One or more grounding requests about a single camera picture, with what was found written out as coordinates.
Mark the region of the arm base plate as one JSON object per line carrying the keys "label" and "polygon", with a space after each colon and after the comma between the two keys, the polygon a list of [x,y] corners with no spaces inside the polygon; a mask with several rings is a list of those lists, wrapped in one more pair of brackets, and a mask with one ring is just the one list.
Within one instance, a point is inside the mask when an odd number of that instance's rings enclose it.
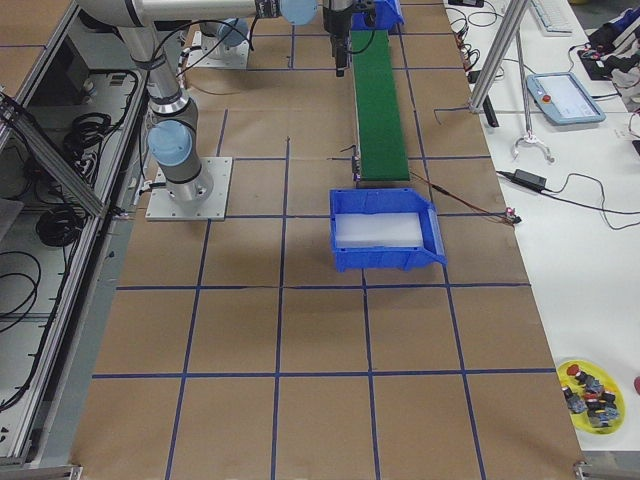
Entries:
{"label": "arm base plate", "polygon": [[224,221],[226,217],[233,159],[202,157],[199,176],[189,183],[168,181],[161,167],[146,209],[148,221]]}
{"label": "arm base plate", "polygon": [[244,70],[249,59],[249,43],[243,40],[235,46],[217,44],[215,36],[202,36],[196,31],[187,57],[187,67]]}

